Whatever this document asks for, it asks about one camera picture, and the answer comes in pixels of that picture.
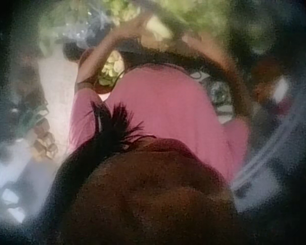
white surface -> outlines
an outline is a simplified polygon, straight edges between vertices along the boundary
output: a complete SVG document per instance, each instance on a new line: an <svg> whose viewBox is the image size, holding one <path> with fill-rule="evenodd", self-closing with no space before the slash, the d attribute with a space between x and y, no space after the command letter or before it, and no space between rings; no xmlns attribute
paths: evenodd
<svg viewBox="0 0 306 245"><path fill-rule="evenodd" d="M289 83L287 79L284 76L281 76L278 82L276 83L276 87L273 93L273 99L277 104L284 99L285 95L288 92L288 89Z"/></svg>
<svg viewBox="0 0 306 245"><path fill-rule="evenodd" d="M7 182L15 182L32 158L28 143L25 140L6 146L10 154L7 162L0 161L0 188Z"/></svg>
<svg viewBox="0 0 306 245"><path fill-rule="evenodd" d="M5 201L7 205L9 204L16 204L19 201L19 197L12 192L10 189L5 189L2 194L2 199Z"/></svg>
<svg viewBox="0 0 306 245"><path fill-rule="evenodd" d="M19 222L25 219L25 212L22 208L8 208L8 212Z"/></svg>

woman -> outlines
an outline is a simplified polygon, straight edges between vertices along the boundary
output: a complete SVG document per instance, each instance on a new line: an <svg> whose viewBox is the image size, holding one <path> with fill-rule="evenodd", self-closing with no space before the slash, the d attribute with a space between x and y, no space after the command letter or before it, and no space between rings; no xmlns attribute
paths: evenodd
<svg viewBox="0 0 306 245"><path fill-rule="evenodd" d="M227 183L246 151L250 100L232 59L207 35L183 37L229 82L237 117L226 125L200 85L170 64L129 71L105 103L93 91L111 51L139 37L145 20L114 29L79 68L73 153L42 228L63 244L242 244Z"/></svg>

